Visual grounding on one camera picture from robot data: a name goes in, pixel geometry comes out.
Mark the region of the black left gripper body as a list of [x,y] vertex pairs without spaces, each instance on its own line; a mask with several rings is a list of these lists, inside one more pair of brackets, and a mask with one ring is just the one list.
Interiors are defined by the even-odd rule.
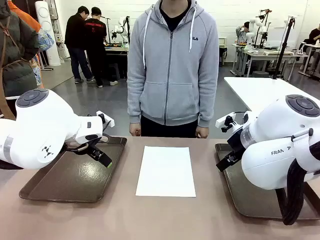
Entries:
[[86,143],[77,143],[76,141],[69,141],[65,142],[63,144],[62,149],[67,152],[73,152],[73,153],[89,153],[94,152],[98,148],[96,147],[96,144],[100,142],[102,137],[98,137],[95,139],[90,140]]

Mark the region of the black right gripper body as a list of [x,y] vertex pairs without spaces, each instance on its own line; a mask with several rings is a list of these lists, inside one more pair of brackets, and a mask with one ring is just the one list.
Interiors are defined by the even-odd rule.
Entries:
[[241,127],[236,130],[227,140],[227,143],[235,153],[243,154],[245,150],[250,146],[249,128]]

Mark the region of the person's left hand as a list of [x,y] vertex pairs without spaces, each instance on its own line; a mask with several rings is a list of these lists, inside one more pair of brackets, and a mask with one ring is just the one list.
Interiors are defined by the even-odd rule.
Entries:
[[210,129],[208,127],[197,126],[195,137],[199,139],[206,139],[209,136]]

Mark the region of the person's right hand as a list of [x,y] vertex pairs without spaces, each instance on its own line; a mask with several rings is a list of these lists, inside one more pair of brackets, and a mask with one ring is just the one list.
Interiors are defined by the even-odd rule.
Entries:
[[141,136],[141,124],[140,123],[131,123],[129,125],[129,133],[133,137],[140,137]]

